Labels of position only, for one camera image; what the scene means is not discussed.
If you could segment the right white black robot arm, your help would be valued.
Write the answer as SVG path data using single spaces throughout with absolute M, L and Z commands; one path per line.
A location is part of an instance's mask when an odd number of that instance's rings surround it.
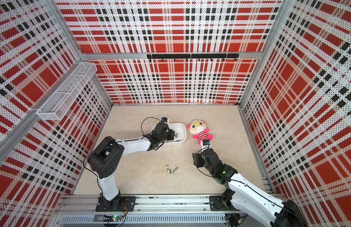
M 221 195 L 222 207 L 239 210 L 265 227 L 306 227 L 308 226 L 298 205 L 278 199 L 244 178 L 235 168 L 222 163 L 212 148 L 203 148 L 192 153 L 196 168 L 204 167 L 226 191 Z

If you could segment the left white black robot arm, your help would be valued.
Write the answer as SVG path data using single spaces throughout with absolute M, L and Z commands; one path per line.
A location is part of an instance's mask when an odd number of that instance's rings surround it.
M 97 212 L 120 210 L 132 211 L 135 197 L 121 198 L 120 189 L 115 181 L 115 171 L 125 155 L 135 152 L 157 150 L 167 141 L 173 141 L 177 132 L 168 123 L 159 122 L 151 133 L 143 134 L 134 139 L 116 140 L 111 136 L 105 137 L 87 157 L 90 171 L 97 177 L 101 190 L 96 207 Z

